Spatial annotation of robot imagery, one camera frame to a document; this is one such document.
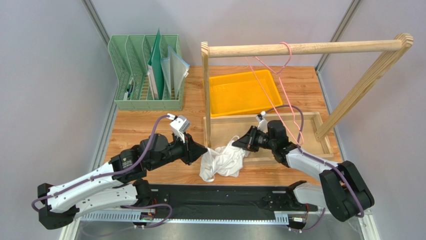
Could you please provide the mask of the white tank top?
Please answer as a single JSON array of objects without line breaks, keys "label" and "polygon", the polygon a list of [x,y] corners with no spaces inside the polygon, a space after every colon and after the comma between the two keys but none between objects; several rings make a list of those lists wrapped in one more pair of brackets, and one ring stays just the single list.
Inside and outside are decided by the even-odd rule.
[{"label": "white tank top", "polygon": [[238,177],[243,168],[244,158],[249,155],[249,151],[232,145],[239,137],[233,136],[227,145],[208,148],[202,155],[200,162],[201,179],[207,183],[215,180],[216,175],[224,177]]}]

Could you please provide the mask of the pink wire hanger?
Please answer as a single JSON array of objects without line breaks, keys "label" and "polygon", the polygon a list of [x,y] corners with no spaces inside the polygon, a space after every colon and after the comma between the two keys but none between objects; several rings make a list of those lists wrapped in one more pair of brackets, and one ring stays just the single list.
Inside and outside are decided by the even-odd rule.
[{"label": "pink wire hanger", "polygon": [[[288,97],[288,94],[287,94],[287,92],[286,92],[286,89],[285,89],[285,87],[284,87],[283,80],[281,79],[281,73],[282,73],[282,72],[283,72],[283,70],[287,67],[287,65],[289,64],[289,62],[292,60],[293,53],[292,53],[292,49],[291,49],[291,47],[290,47],[290,45],[289,45],[288,43],[286,43],[286,42],[282,41],[282,42],[280,42],[280,44],[281,44],[281,45],[286,46],[286,48],[287,48],[287,50],[288,50],[288,53],[289,53],[288,60],[287,60],[287,61],[285,62],[285,64],[284,64],[284,65],[280,68],[280,70],[278,70],[278,71],[274,71],[274,70],[272,70],[272,68],[271,68],[271,67],[269,67],[266,63],[264,63],[264,62],[263,62],[260,58],[258,58],[257,56],[254,56],[254,58],[255,58],[257,61],[259,61],[259,62],[260,62],[260,63],[261,63],[264,67],[266,67],[268,70],[272,71],[272,72],[273,72],[273,73],[274,73],[274,74],[278,77],[279,85],[280,85],[280,87],[281,87],[281,89],[282,89],[282,91],[283,91],[283,93],[284,93],[284,97],[285,97],[285,99],[286,99],[286,102],[288,103],[288,107],[289,107],[289,109],[290,109],[290,111],[291,111],[291,114],[292,114],[292,117],[293,117],[293,119],[292,119],[293,124],[297,127],[297,130],[298,130],[298,135],[297,135],[297,137],[295,137],[295,136],[293,135],[293,133],[289,130],[289,128],[287,127],[287,125],[284,123],[283,119],[282,119],[281,117],[279,117],[279,119],[280,119],[280,120],[281,120],[281,122],[283,123],[284,128],[285,128],[286,130],[288,130],[288,131],[289,131],[290,136],[291,136],[291,137],[292,137],[292,138],[296,141],[296,144],[297,144],[297,145],[303,145],[303,144],[305,143],[305,139],[304,139],[304,136],[303,136],[302,126],[301,126],[301,125],[299,125],[299,124],[296,122],[296,114],[295,114],[295,112],[294,112],[294,106],[291,104],[291,101],[290,101],[290,99],[289,99],[289,97]],[[268,99],[268,101],[269,101],[270,105],[272,106],[272,109],[275,111],[275,113],[276,113],[277,115],[279,115],[279,113],[278,113],[278,107],[277,107],[277,106],[275,106],[275,104],[272,102],[271,98],[269,97],[268,93],[266,92],[265,88],[263,87],[263,85],[262,85],[261,81],[259,80],[258,76],[256,75],[255,70],[253,69],[252,65],[250,64],[250,62],[249,62],[248,58],[247,58],[247,57],[245,57],[245,60],[246,60],[246,62],[247,62],[247,64],[248,64],[248,66],[249,66],[249,68],[250,68],[251,72],[253,73],[253,75],[254,75],[255,79],[256,79],[256,80],[257,80],[257,82],[259,83],[259,85],[260,85],[260,87],[261,87],[261,89],[262,89],[263,93],[265,94],[266,98]]]}]

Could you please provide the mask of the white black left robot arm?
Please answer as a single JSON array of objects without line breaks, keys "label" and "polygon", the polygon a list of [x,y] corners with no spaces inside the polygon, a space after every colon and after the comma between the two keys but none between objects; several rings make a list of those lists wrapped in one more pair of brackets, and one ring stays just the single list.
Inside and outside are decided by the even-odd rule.
[{"label": "white black left robot arm", "polygon": [[114,207],[146,207],[155,203],[148,171],[176,160],[191,165],[208,149],[184,133],[183,138],[156,133],[94,171],[61,185],[37,187],[39,222],[48,230],[71,224],[85,214]]}]

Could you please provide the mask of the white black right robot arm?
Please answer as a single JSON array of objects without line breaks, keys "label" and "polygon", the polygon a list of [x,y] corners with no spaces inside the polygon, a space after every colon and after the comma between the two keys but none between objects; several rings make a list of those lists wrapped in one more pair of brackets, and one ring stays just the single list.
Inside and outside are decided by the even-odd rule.
[{"label": "white black right robot arm", "polygon": [[362,218],[365,210],[375,204],[371,191],[353,162],[329,161],[305,151],[289,140],[286,128],[279,120],[269,121],[266,132],[251,126],[232,146],[253,153],[260,149],[270,150],[279,164],[318,180],[320,185],[301,181],[289,186],[297,205],[326,208],[337,220],[345,222],[352,217]]}]

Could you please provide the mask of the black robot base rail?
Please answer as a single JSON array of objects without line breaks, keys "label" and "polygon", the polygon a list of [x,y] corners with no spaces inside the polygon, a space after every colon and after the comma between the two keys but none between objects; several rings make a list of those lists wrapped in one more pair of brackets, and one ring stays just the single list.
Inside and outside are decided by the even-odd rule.
[{"label": "black robot base rail", "polygon": [[158,204],[156,214],[162,218],[236,218],[265,220],[276,211],[302,212],[316,206],[297,205],[286,192],[286,186],[243,185],[177,185],[152,184],[143,191],[135,207]]}]

